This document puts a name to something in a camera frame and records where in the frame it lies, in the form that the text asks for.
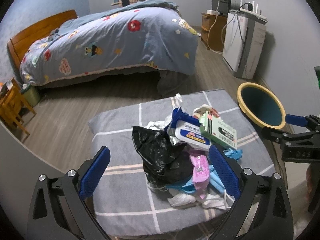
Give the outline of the green small bin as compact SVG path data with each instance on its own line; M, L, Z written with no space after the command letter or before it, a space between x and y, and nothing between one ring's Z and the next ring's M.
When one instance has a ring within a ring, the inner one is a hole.
M30 84L24 84L20 90L20 93L31 107L35 107L41 100L37 89Z

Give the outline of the blue face mask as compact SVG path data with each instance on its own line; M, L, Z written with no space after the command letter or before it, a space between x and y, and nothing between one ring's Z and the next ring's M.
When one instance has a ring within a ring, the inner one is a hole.
M213 187L218 193L224 193L225 187L218 176L215 168L213 165L209 165L210 170L210 178L209 178L209 185ZM187 194L193 194L196 192L195 186L193 185L192 177L189 177L185 180L173 183L173 184L167 184L165 186L167 189L176 189L180 190Z

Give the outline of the green white medicine box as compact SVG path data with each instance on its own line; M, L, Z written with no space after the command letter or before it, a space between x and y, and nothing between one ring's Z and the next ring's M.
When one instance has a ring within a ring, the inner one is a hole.
M221 118L217 118L206 111L200 117L199 122L203 136L225 148L237 149L236 129L226 124Z

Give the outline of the red snack wrapper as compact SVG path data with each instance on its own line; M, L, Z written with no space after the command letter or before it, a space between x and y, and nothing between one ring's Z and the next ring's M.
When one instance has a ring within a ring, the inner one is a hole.
M199 119L201 116L203 116L205 113L208 113L210 115L212 115L215 118L220 119L220 115L217 112L217 110L215 110L213 107L207 105L207 104L203 104L202 106L196 108L193 110L193 114L192 116Z

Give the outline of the pink wrapper packet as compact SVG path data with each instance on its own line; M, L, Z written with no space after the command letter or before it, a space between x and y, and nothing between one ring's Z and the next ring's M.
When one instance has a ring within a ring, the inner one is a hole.
M192 181L197 195L204 199L210 181L209 163L204 151L191 148L189 158L193 165Z

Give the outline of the small wooden chair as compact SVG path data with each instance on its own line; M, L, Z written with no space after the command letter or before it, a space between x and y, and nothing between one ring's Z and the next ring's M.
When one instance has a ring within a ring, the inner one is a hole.
M19 128L26 134L27 137L29 137L30 133L23 126L24 120L20 116L20 111L24 107L33 113L33 115L36 115L36 112L20 93L20 87L14 77L10 80L10 82L11 87L1 98L1 118L9 128Z

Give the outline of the yellow and teal trash bin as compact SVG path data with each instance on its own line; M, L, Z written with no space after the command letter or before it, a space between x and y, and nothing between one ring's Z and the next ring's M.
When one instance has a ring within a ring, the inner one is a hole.
M238 87L236 98L240 110L259 128L284 128L285 109L280 100L267 88L245 82Z

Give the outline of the white air purifier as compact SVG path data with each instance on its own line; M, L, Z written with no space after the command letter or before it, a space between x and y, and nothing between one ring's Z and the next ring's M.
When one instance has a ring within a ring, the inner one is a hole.
M267 18L246 9L228 14L222 57L234 77L253 79L266 37Z

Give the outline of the blue disposable glove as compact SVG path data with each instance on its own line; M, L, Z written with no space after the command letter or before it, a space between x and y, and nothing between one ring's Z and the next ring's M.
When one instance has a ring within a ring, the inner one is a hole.
M236 161L242 158L242 150L234 150L232 148L226 149L223 151L225 156L232 158Z

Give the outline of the blue patterned duvet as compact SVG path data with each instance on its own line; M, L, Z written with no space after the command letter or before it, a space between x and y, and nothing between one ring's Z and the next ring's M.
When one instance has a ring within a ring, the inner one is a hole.
M193 75L197 44L175 3L146 0L66 21L28 48L20 76L44 86L135 67Z

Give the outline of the grey plaid cushion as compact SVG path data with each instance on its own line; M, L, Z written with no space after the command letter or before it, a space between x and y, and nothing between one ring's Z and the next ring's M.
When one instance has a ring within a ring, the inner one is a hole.
M227 124L237 131L243 156L240 166L270 176L275 172L271 157L249 121L223 89L183 95L181 100L166 98L99 113L89 120L93 133L92 152L106 146L111 159L93 193L97 221L108 235L123 239L166 238L204 239L214 231L225 213L222 194L210 189L214 205L208 209L199 203L172 207L171 193L164 181L177 182L191 176L193 166L185 145L173 146L168 137L152 133L143 145L151 162L148 168L158 176L151 186L144 172L144 161L135 149L132 129L146 127L151 121L163 121L182 104L190 112L210 102Z

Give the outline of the wooden side cabinet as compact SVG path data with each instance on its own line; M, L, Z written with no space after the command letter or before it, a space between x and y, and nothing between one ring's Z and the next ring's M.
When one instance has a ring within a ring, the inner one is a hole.
M227 17L202 12L201 40L208 50L222 53L226 34Z

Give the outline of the white tissue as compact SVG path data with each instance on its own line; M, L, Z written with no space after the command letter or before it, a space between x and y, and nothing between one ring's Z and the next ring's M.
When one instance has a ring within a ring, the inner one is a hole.
M234 203L234 198L229 196L226 190L222 195L206 193L204 198L197 194L187 194L175 189L169 189L171 198L168 202L172 207L187 207L191 204L199 204L204 209L216 208L220 210L229 210Z

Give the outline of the white wifi router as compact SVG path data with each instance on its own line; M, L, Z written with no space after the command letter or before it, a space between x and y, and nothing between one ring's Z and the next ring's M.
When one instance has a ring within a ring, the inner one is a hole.
M255 3L255 1L243 3L242 0L240 0L240 8L239 8L240 12L253 15L258 19L267 22L267 18L263 16L261 12L258 12L258 9L259 9L259 4Z

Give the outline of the black plastic bag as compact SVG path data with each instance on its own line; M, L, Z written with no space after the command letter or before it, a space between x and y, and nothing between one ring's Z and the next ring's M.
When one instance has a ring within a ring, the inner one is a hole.
M172 145L165 131L140 126L133 126L132 141L143 160L143 170L148 182L167 185L191 177L193 165L186 143Z

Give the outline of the wooden bed headboard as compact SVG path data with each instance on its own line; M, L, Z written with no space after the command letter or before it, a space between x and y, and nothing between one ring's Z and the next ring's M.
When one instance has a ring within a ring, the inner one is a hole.
M19 70L23 57L29 47L37 40L49 36L52 30L67 20L78 18L75 10L67 10L36 22L9 39L7 47L14 66Z

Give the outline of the blue wet wipes pack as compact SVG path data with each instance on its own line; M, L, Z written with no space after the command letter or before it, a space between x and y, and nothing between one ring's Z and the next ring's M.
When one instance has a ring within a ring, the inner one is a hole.
M164 129L171 143L187 143L193 149L209 151L211 141L201 134L199 119L185 113L181 107L172 110L171 121Z

